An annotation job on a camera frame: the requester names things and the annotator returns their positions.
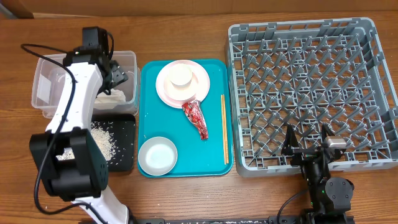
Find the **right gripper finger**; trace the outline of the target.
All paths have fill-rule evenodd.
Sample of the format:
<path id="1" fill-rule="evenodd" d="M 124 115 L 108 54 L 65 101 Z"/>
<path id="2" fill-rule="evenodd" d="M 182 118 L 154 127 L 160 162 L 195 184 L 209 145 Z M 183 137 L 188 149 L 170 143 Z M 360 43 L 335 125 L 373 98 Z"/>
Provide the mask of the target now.
<path id="1" fill-rule="evenodd" d="M 299 143 L 297 141 L 294 129 L 291 124 L 287 125 L 287 131 L 286 131 L 286 136 L 285 136 L 285 141 L 284 141 L 284 148 L 288 148 L 288 147 L 299 147 Z"/>
<path id="2" fill-rule="evenodd" d="M 329 125 L 324 123 L 321 128 L 322 139 L 326 139 L 329 136 L 334 136 L 335 133 L 330 129 Z"/>

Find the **white napkin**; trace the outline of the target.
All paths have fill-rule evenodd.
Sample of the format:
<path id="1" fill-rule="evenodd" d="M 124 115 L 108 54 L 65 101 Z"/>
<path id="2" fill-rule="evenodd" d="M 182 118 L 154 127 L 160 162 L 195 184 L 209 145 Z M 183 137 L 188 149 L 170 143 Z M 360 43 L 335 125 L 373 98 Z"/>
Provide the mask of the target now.
<path id="1" fill-rule="evenodd" d="M 95 99 L 94 109 L 110 110 L 126 102 L 126 96 L 121 90 L 111 89 L 111 94 L 100 93 Z"/>

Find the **pile of rice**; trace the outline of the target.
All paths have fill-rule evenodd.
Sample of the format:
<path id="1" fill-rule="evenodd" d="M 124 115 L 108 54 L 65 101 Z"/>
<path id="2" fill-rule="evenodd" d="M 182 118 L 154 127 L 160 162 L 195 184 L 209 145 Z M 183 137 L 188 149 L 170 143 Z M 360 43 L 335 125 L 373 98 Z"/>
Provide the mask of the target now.
<path id="1" fill-rule="evenodd" d="M 120 159 L 117 158 L 120 148 L 116 139 L 115 127 L 115 121 L 91 122 L 91 135 L 109 166 L 121 164 Z"/>

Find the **red snack wrapper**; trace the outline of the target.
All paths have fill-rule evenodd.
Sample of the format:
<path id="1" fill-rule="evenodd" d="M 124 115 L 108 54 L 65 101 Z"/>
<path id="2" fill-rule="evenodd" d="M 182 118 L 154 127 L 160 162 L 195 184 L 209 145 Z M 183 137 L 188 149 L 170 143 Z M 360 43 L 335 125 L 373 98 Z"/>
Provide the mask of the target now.
<path id="1" fill-rule="evenodd" d="M 209 137 L 208 129 L 200 102 L 198 100 L 186 102 L 182 105 L 182 109 L 188 120 L 197 128 L 201 140 L 207 140 Z"/>

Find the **grey bowl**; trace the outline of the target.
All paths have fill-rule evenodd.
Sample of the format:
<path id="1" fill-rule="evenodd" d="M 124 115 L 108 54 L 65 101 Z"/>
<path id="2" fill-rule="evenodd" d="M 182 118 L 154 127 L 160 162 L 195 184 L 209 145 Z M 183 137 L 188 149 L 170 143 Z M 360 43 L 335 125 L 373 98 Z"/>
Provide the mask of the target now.
<path id="1" fill-rule="evenodd" d="M 175 144 L 165 137 L 148 139 L 139 149 L 138 162 L 148 175 L 161 176 L 169 173 L 177 163 Z"/>

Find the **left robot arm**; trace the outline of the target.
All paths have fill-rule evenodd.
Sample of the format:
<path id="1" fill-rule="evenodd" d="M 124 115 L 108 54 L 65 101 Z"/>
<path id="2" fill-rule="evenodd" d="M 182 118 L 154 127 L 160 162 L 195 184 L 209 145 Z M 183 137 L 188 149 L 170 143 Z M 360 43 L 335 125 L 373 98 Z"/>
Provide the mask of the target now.
<path id="1" fill-rule="evenodd" d="M 32 135 L 38 169 L 34 203 L 46 215 L 82 208 L 96 223 L 133 223 L 108 185 L 108 165 L 90 133 L 95 98 L 113 84 L 111 52 L 81 46 L 55 62 L 67 73 L 55 115 L 43 134 Z"/>

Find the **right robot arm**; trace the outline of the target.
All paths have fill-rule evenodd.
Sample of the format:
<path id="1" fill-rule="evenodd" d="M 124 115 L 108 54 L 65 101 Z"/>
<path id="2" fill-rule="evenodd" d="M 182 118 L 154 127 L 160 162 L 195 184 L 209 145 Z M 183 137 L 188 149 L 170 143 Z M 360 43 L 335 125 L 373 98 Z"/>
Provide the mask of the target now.
<path id="1" fill-rule="evenodd" d="M 314 149 L 303 149 L 299 146 L 292 125 L 287 126 L 285 141 L 281 153 L 291 156 L 291 164 L 299 166 L 308 189 L 289 198 L 279 209 L 277 223 L 319 223 L 319 224 L 354 224 L 352 216 L 346 212 L 351 210 L 354 184 L 342 177 L 332 177 L 329 163 L 342 157 L 346 151 L 346 141 L 329 128 L 322 125 L 322 143 Z M 302 210 L 297 217 L 283 217 L 285 206 L 295 198 L 309 193 L 311 208 Z"/>

